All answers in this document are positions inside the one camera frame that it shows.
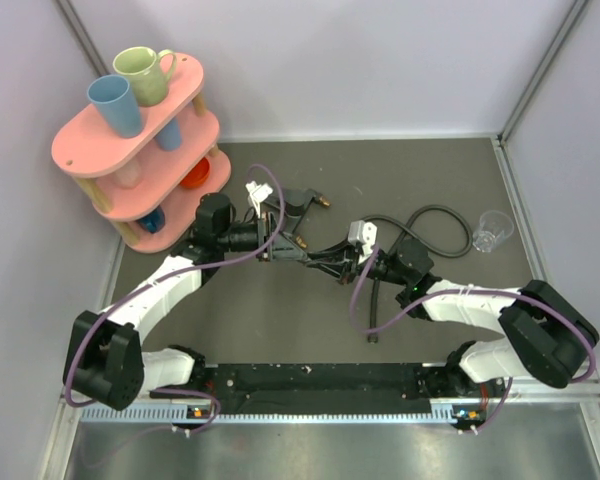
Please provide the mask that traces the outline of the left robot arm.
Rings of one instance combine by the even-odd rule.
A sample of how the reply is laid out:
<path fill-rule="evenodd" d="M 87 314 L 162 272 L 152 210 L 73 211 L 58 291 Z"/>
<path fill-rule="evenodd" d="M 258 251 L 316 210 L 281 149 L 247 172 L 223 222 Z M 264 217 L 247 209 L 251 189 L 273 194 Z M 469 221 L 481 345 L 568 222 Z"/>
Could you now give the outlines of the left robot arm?
<path fill-rule="evenodd" d="M 304 258 L 294 233 L 321 196 L 312 189 L 276 194 L 252 183 L 250 211 L 241 221 L 222 193 L 206 194 L 196 209 L 189 236 L 131 293 L 100 313 L 82 312 L 74 321 L 63 374 L 65 398 L 126 409 L 137 396 L 174 386 L 185 396 L 206 387 L 205 358 L 194 350 L 170 346 L 145 352 L 149 333 L 187 296 L 200 290 L 222 267 L 251 258 L 271 260 L 282 252 Z"/>

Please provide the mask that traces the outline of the black fitting with brass connectors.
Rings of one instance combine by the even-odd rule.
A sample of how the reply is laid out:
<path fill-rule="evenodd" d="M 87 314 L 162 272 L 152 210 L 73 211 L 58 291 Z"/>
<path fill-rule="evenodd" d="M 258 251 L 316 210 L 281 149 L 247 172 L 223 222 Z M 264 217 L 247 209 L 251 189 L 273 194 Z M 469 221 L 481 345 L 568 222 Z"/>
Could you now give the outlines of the black fitting with brass connectors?
<path fill-rule="evenodd" d="M 282 190 L 285 202 L 284 225 L 282 231 L 300 248 L 306 249 L 307 243 L 296 233 L 297 228 L 313 204 L 324 208 L 331 206 L 330 201 L 314 189 Z"/>

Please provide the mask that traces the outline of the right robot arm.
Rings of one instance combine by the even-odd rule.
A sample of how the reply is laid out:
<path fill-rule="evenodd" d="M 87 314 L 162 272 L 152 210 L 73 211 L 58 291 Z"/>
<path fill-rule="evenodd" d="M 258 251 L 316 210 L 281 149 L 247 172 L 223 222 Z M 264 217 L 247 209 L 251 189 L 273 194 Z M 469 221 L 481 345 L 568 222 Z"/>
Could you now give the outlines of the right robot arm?
<path fill-rule="evenodd" d="M 467 341 L 447 358 L 446 380 L 456 394 L 467 396 L 482 383 L 531 376 L 555 389 L 588 379 L 596 368 L 595 327 L 555 288 L 532 280 L 521 288 L 460 285 L 432 274 L 433 262 L 416 240 L 404 241 L 394 253 L 370 243 L 342 242 L 312 253 L 308 265 L 339 280 L 365 280 L 402 286 L 400 312 L 382 327 L 405 316 L 430 322 L 453 322 L 489 330 L 492 341 Z"/>

